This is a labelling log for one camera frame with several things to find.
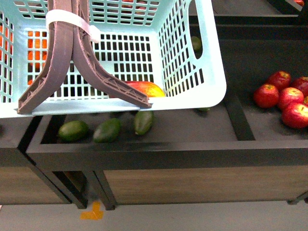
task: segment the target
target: green avocado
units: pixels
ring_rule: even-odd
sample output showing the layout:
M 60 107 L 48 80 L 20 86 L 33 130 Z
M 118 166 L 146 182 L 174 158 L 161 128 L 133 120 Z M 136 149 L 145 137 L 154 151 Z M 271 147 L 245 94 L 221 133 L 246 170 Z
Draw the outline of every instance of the green avocado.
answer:
M 74 120 L 63 124 L 59 131 L 58 136 L 64 141 L 77 141 L 84 138 L 89 131 L 89 126 L 80 120 Z
M 154 121 L 153 111 L 137 112 L 134 120 L 135 133 L 137 135 L 144 135 L 150 130 Z
M 120 130 L 121 123 L 119 119 L 108 119 L 96 128 L 93 141 L 95 143 L 111 143 L 118 137 Z

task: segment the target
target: black display shelf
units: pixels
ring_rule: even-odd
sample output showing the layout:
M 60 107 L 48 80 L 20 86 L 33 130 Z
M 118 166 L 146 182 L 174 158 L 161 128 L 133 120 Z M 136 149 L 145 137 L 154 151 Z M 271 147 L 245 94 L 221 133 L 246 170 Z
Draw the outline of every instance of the black display shelf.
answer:
M 155 111 L 154 126 L 142 137 L 134 135 L 130 112 L 44 116 L 27 155 L 43 171 L 82 171 L 109 209 L 117 201 L 104 175 L 108 170 L 308 166 L 307 129 L 286 127 L 277 108 L 259 109 L 251 98 L 278 70 L 292 78 L 308 76 L 308 27 L 217 25 L 217 31 L 228 89 L 209 112 Z M 196 25 L 191 35 L 198 36 Z M 93 143 L 94 129 L 112 117 L 122 123 L 118 139 Z M 73 143 L 58 139 L 59 127 L 77 119 L 88 123 L 87 138 Z M 304 199 L 305 191 L 289 203 Z

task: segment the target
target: basket grid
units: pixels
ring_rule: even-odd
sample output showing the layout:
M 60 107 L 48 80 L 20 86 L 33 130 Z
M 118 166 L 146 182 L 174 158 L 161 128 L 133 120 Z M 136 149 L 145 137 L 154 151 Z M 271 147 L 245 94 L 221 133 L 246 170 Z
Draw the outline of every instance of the basket grid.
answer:
M 13 31 L 14 26 L 0 11 L 0 102 L 13 97 Z

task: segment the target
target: produce display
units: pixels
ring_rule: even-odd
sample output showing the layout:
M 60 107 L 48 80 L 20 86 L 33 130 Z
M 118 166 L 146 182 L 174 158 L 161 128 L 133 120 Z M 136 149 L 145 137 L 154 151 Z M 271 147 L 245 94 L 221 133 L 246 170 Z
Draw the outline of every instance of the produce display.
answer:
M 154 123 L 153 111 L 139 111 L 132 121 L 136 135 L 146 134 Z M 102 122 L 94 131 L 94 143 L 111 143 L 119 136 L 121 131 L 121 121 L 118 118 L 111 118 Z M 89 126 L 86 122 L 74 120 L 64 123 L 59 131 L 58 137 L 66 142 L 78 141 L 89 134 Z
M 255 90 L 253 100 L 260 108 L 277 106 L 282 122 L 290 128 L 308 127 L 308 77 L 292 82 L 289 73 L 278 71 Z

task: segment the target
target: wooden panel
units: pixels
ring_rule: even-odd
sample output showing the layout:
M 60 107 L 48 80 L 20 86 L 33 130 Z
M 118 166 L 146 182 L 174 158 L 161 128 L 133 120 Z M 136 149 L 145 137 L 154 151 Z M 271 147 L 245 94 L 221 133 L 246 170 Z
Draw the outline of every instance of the wooden panel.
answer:
M 31 169 L 0 167 L 1 204 L 63 204 L 63 201 Z
M 308 166 L 104 173 L 119 204 L 290 200 L 308 191 Z

